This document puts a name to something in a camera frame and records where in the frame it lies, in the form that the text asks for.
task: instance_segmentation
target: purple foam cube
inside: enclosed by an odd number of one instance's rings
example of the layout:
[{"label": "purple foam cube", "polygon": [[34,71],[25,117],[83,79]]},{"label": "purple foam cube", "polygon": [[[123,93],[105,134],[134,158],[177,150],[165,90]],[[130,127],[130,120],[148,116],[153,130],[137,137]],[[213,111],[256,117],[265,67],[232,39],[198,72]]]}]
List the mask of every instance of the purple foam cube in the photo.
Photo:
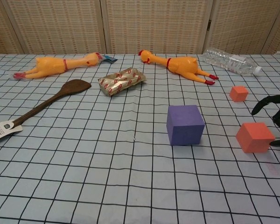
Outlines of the purple foam cube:
[{"label": "purple foam cube", "polygon": [[170,145],[199,144],[204,126],[204,120],[196,105],[169,106],[167,131]]}]

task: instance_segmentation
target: small orange cube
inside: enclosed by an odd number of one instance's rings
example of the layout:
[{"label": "small orange cube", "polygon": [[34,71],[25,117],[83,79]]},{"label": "small orange cube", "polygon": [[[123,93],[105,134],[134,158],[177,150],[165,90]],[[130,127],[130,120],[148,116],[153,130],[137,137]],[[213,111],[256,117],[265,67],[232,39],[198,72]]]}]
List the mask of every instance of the small orange cube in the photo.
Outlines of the small orange cube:
[{"label": "small orange cube", "polygon": [[241,102],[248,96],[248,90],[244,86],[233,86],[229,96],[234,102]]},{"label": "small orange cube", "polygon": [[265,123],[243,123],[236,138],[245,153],[265,153],[275,140]]}]

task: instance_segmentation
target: snack wrapper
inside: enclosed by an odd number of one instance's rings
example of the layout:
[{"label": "snack wrapper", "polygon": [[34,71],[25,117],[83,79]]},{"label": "snack wrapper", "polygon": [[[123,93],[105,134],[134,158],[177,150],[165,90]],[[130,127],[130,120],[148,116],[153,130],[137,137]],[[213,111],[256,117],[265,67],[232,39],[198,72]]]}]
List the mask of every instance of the snack wrapper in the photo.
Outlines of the snack wrapper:
[{"label": "snack wrapper", "polygon": [[104,94],[113,96],[114,94],[145,81],[146,77],[137,69],[128,68],[119,73],[114,73],[98,79],[99,87]]}]

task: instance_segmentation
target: rubber chicken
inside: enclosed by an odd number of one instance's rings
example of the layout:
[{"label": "rubber chicken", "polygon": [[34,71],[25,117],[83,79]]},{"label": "rubber chicken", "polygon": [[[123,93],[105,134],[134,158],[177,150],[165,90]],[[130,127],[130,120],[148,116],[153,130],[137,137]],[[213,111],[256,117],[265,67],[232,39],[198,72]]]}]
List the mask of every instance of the rubber chicken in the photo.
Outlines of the rubber chicken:
[{"label": "rubber chicken", "polygon": [[219,79],[217,76],[198,69],[197,59],[193,57],[162,58],[153,55],[148,50],[140,51],[139,56],[141,56],[141,60],[144,63],[150,64],[153,62],[162,64],[166,66],[170,72],[179,74],[189,80],[205,83],[207,85],[213,85],[215,82],[200,78],[197,76],[197,74],[209,77],[214,80]]},{"label": "rubber chicken", "polygon": [[36,67],[34,69],[22,73],[15,73],[14,78],[23,79],[52,76],[78,67],[94,66],[98,64],[102,59],[103,58],[99,53],[91,53],[80,59],[37,57]]}]

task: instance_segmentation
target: table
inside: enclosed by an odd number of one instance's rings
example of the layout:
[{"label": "table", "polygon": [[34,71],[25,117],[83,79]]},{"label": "table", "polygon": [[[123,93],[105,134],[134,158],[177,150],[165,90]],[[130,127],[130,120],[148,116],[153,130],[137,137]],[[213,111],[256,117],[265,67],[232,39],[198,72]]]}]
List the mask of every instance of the table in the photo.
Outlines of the table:
[{"label": "table", "polygon": [[[0,121],[23,115],[68,80],[92,84],[0,140],[0,223],[280,224],[280,148],[245,154],[235,138],[244,122],[265,122],[280,138],[270,118],[280,105],[250,115],[257,101],[280,94],[280,55],[248,55],[263,67],[258,78],[189,55],[219,76],[213,86],[137,55],[111,56],[118,59],[111,65],[18,81],[11,74],[31,69],[35,55],[0,55]],[[147,81],[105,96],[98,79],[128,67]],[[248,88],[245,102],[229,98],[235,85]],[[198,105],[206,123],[199,145],[169,145],[168,105]]]}]

